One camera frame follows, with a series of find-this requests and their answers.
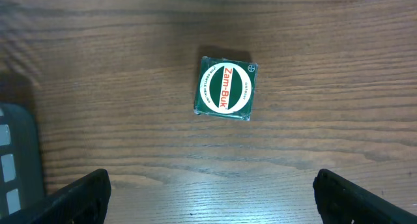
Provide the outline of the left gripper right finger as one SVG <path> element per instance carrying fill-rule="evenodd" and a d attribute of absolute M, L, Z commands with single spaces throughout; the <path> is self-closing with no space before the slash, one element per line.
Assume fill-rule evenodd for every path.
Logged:
<path fill-rule="evenodd" d="M 415 224 L 416 216 L 328 169 L 313 182 L 318 213 L 324 224 Z"/>

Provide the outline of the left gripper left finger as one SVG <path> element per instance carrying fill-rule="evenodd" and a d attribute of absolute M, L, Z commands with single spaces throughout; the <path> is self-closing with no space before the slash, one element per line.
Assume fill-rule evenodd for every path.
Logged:
<path fill-rule="evenodd" d="M 110 196 L 108 172 L 97 169 L 3 218 L 1 224 L 103 224 Z"/>

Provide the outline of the dark green round-label packet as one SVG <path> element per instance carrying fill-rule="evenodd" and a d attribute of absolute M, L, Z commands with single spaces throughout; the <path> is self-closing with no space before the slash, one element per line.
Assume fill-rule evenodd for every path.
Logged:
<path fill-rule="evenodd" d="M 194 113 L 249 121 L 258 64 L 201 58 Z"/>

